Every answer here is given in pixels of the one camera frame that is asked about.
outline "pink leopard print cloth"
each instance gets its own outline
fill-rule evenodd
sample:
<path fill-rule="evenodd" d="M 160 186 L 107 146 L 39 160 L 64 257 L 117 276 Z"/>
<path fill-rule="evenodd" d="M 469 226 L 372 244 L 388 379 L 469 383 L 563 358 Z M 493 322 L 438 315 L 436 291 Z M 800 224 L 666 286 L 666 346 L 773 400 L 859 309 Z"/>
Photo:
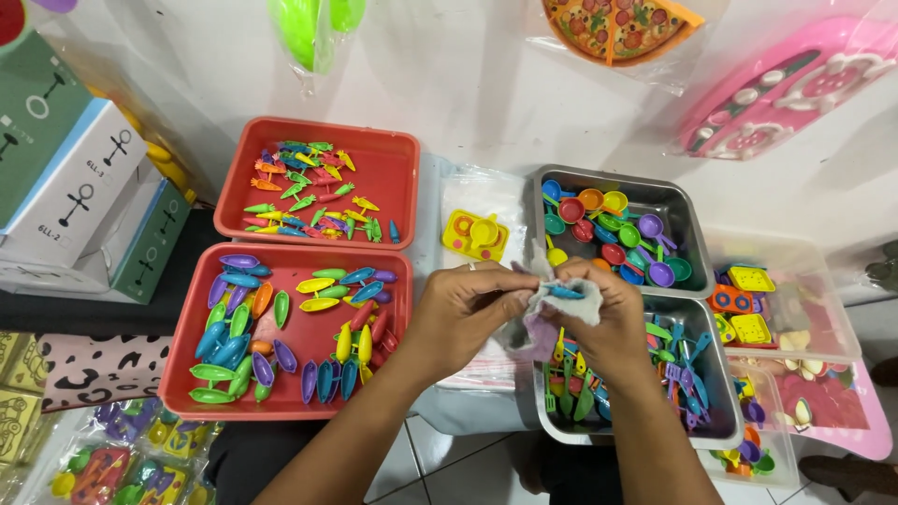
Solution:
<path fill-rule="evenodd" d="M 172 337 L 36 335 L 47 361 L 42 412 L 155 396 Z"/>

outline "black pants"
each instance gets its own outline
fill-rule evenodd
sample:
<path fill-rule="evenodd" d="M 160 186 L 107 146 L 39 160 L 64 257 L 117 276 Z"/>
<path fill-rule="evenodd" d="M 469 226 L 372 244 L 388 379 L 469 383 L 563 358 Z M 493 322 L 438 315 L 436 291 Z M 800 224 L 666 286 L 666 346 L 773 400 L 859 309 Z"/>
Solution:
<path fill-rule="evenodd" d="M 229 422 L 209 449 L 207 479 L 218 505 L 248 505 L 326 421 Z M 554 442 L 541 466 L 550 505 L 623 503 L 614 447 Z"/>

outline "hand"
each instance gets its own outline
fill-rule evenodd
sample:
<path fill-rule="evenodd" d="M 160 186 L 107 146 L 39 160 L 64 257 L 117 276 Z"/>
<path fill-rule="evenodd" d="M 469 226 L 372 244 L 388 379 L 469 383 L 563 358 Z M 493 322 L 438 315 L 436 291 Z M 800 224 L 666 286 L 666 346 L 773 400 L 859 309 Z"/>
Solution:
<path fill-rule="evenodd" d="M 402 344 L 387 361 L 401 362 L 423 387 L 470 363 L 495 330 L 524 314 L 540 284 L 495 261 L 472 264 L 475 270 L 462 265 L 430 274 Z"/>
<path fill-rule="evenodd" d="M 642 319 L 639 289 L 583 258 L 571 258 L 560 264 L 555 275 L 562 281 L 591 280 L 602 292 L 601 322 L 597 326 L 562 313 L 551 316 L 566 332 L 577 337 L 587 366 L 607 381 L 609 387 L 626 384 L 642 372 L 650 374 L 651 359 L 646 352 L 646 324 Z"/>

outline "white box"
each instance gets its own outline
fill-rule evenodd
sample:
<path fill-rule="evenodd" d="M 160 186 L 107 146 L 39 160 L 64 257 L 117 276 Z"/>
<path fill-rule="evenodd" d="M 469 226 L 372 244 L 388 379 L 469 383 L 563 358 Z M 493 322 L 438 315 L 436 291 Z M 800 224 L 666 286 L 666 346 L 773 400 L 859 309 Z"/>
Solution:
<path fill-rule="evenodd" d="M 11 293 L 43 296 L 61 296 L 59 293 L 43 292 L 48 289 L 94 295 L 111 292 L 110 277 L 127 255 L 128 247 L 145 216 L 152 211 L 162 184 L 161 174 L 153 164 L 144 160 L 127 179 L 110 212 L 88 241 L 85 256 L 78 259 L 74 266 L 67 268 L 0 260 L 0 288 Z M 110 301 L 130 299 L 125 297 Z"/>
<path fill-rule="evenodd" d="M 74 266 L 145 154 L 115 104 L 93 99 L 0 229 L 0 260 Z"/>

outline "green box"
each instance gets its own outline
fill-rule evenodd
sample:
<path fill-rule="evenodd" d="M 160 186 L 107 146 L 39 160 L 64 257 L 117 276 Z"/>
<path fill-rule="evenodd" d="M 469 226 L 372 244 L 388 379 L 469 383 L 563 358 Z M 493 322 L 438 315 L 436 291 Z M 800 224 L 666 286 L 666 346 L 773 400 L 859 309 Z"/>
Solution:
<path fill-rule="evenodd" d="M 164 180 L 110 286 L 138 304 L 150 303 L 189 212 L 190 205 L 174 184 Z"/>
<path fill-rule="evenodd" d="M 0 228 L 92 98 L 36 31 L 0 47 Z"/>

